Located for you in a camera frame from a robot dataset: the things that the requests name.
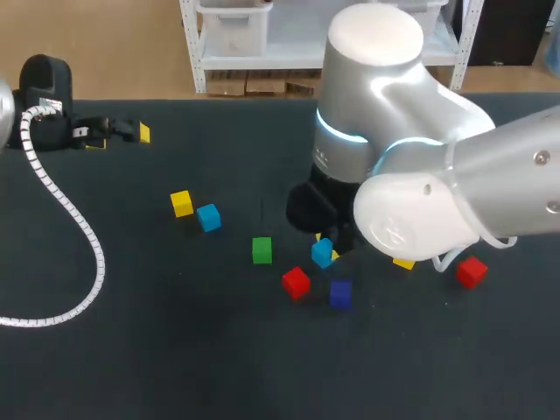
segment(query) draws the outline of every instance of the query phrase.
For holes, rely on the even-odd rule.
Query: cardboard box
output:
[[[244,96],[247,71],[220,70],[206,72],[206,93],[209,95]]]
[[[248,94],[283,94],[287,75],[286,70],[251,70],[245,90]]]
[[[301,96],[315,96],[321,84],[320,70],[290,70],[286,91]]]

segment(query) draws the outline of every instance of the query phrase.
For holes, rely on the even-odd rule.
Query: metal shelf rack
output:
[[[325,0],[318,0],[323,5]],[[267,52],[262,57],[217,57],[206,46],[206,30],[199,35],[195,0],[179,0],[192,76],[197,93],[206,92],[206,70],[256,70],[321,68],[331,16],[317,13],[320,6],[278,3],[270,12]],[[484,0],[464,1],[463,31],[459,40],[451,28],[455,0],[445,6],[435,31],[426,39],[426,66],[453,66],[450,88],[460,90]]]

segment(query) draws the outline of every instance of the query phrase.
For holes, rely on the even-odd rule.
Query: white cable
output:
[[[488,244],[497,249],[511,248],[517,243],[517,236],[512,236],[507,238],[507,242],[502,242],[494,237],[493,234],[487,229],[486,226],[480,221],[479,217],[476,215],[474,210],[469,205],[465,196],[459,189],[459,183],[457,182],[457,177],[455,176],[455,171],[453,167],[453,158],[455,157],[455,146],[457,141],[452,141],[447,146],[447,151],[445,152],[445,168],[444,173],[447,176],[447,182],[451,188],[451,193],[455,200],[455,204],[458,210],[461,212],[465,221],[468,225],[477,233],[479,236]],[[452,249],[447,254],[445,254],[442,261],[439,260],[438,256],[434,256],[431,260],[434,263],[434,268],[440,273],[444,272],[447,267],[457,258],[457,256],[463,252],[468,247],[459,247]]]
[[[96,275],[94,287],[87,294],[86,298],[81,301],[72,310],[63,313],[57,317],[53,318],[42,318],[42,319],[20,319],[20,318],[6,318],[0,317],[0,325],[2,326],[22,326],[22,327],[36,327],[36,326],[55,326],[62,322],[72,319],[76,315],[84,312],[88,306],[94,301],[94,299],[99,294],[99,290],[103,285],[103,279],[105,278],[105,256],[103,255],[102,245],[97,240],[94,230],[86,222],[86,219],[81,215],[78,209],[72,204],[72,202],[64,195],[64,193],[54,184],[51,177],[47,175],[43,169],[43,165],[39,162],[35,150],[33,149],[33,144],[29,132],[31,121],[36,116],[50,116],[56,114],[56,110],[51,107],[31,107],[27,109],[21,117],[21,123],[19,125],[19,132],[21,134],[22,145],[24,147],[25,154],[29,159],[31,167],[35,171],[35,175],[41,180],[43,185],[51,192],[54,198],[70,213],[74,221],[80,226],[82,232],[87,237],[92,250],[94,251],[96,264]]]

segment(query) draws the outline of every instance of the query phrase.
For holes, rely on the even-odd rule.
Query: black mat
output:
[[[497,123],[556,94],[472,97]],[[4,419],[491,419],[560,417],[560,236],[470,250],[489,267],[465,292],[427,262],[407,272],[372,248],[330,272],[284,218],[311,164],[312,101],[79,102],[140,116],[152,145],[42,156],[107,257],[100,296],[78,318],[0,327]],[[0,156],[0,315],[48,317],[88,293],[94,258],[21,152]],[[213,202],[224,228],[175,220],[169,194]],[[271,235],[274,264],[253,266]],[[293,304],[281,276],[307,270]],[[353,278],[331,311],[329,277]]]

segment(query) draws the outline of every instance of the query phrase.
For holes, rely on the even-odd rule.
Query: wooden floor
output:
[[[73,70],[76,98],[190,99],[193,78],[179,0],[0,0],[0,77],[15,87],[45,53]],[[560,91],[540,53],[530,67],[470,68],[465,92]],[[446,69],[438,69],[444,80]]]

